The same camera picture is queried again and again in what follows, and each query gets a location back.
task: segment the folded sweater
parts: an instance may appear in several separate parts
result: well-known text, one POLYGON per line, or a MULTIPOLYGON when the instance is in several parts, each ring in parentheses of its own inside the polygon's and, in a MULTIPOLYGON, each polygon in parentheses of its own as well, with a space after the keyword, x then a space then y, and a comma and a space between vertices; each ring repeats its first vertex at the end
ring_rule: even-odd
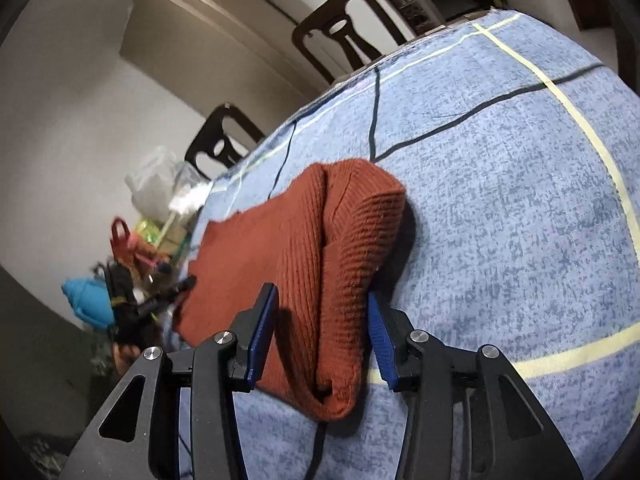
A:
POLYGON ((362 378, 366 292, 404 200, 402 185, 366 160, 309 166, 281 195, 207 225, 175 329, 195 346, 275 283, 280 308, 258 387, 312 418, 344 417, 362 378))

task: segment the metal screw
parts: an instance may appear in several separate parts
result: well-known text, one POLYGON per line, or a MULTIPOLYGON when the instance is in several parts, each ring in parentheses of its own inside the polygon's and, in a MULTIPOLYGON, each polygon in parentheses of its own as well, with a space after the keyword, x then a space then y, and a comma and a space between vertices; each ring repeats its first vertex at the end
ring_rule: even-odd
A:
POLYGON ((409 337, 414 343, 426 343, 429 340, 429 334, 424 330, 413 330, 409 337))
POLYGON ((215 336, 213 336, 213 339, 215 340, 216 343, 218 343, 219 345, 224 345, 229 343, 232 339, 234 338, 234 335, 232 332, 228 332, 227 330, 223 330, 222 332, 218 332, 215 336))
POLYGON ((142 352, 142 355, 145 357, 145 359, 153 361, 154 359, 157 359, 162 355, 162 349, 159 346, 150 346, 149 348, 146 348, 144 352, 142 352))
POLYGON ((484 345, 482 347, 482 355, 489 359, 495 359, 500 355, 500 351, 493 345, 484 345))

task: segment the hand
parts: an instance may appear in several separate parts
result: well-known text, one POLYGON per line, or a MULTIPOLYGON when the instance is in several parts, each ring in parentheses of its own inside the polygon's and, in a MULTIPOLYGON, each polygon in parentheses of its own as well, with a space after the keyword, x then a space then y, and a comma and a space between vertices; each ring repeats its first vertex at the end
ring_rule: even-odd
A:
POLYGON ((140 355, 140 348, 135 345, 117 345, 111 347, 116 372, 122 377, 140 355))

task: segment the dark brown chair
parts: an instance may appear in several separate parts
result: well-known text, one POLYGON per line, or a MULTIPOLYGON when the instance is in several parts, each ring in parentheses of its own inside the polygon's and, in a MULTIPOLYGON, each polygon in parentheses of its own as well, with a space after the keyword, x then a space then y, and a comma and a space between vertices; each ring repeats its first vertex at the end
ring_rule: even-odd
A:
MULTIPOLYGON (((324 4, 314 10, 293 30, 291 41, 295 47, 305 56, 316 70, 324 77, 328 83, 332 83, 335 77, 327 70, 327 68, 318 61, 318 59, 309 52, 304 44, 304 37, 312 30, 320 30, 326 37, 337 41, 342 47, 349 64, 354 70, 362 68, 365 63, 360 58, 357 51, 351 45, 353 41, 360 51, 371 61, 381 57, 382 54, 367 40, 361 37, 353 27, 353 20, 347 14, 347 4, 351 0, 327 0, 324 4), (332 28, 342 25, 332 32, 332 28)), ((389 15, 380 7, 376 0, 364 0, 367 5, 376 13, 382 24, 389 31, 398 46, 406 43, 406 38, 402 32, 396 27, 396 24, 389 15)))
POLYGON ((189 162, 206 178, 209 178, 209 176, 203 173, 196 164, 196 156, 198 153, 205 153, 213 160, 222 162, 227 168, 232 168, 242 158, 242 155, 240 155, 231 144, 231 139, 229 139, 222 127, 222 121, 226 117, 235 120, 255 142, 260 142, 265 137, 264 133, 251 122, 251 119, 243 114, 237 107, 229 103, 224 103, 217 107, 202 125, 184 155, 184 160, 189 162))

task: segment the blue gripper pad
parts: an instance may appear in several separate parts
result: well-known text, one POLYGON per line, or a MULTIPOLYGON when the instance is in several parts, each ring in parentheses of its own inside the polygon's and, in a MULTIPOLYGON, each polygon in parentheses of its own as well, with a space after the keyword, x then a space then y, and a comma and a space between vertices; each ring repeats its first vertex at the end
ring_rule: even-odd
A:
POLYGON ((391 343, 386 325, 380 314, 378 300, 372 292, 367 294, 367 328, 373 351, 378 361, 380 376, 393 389, 398 384, 398 371, 396 370, 396 358, 394 347, 391 343))
POLYGON ((268 291, 268 297, 260 313, 260 318, 247 351, 246 381, 252 390, 255 388, 255 383, 262 378, 264 364, 267 361, 267 353, 273 336, 273 329, 275 328, 276 311, 280 301, 278 298, 278 288, 271 283, 268 285, 270 285, 271 288, 268 291))

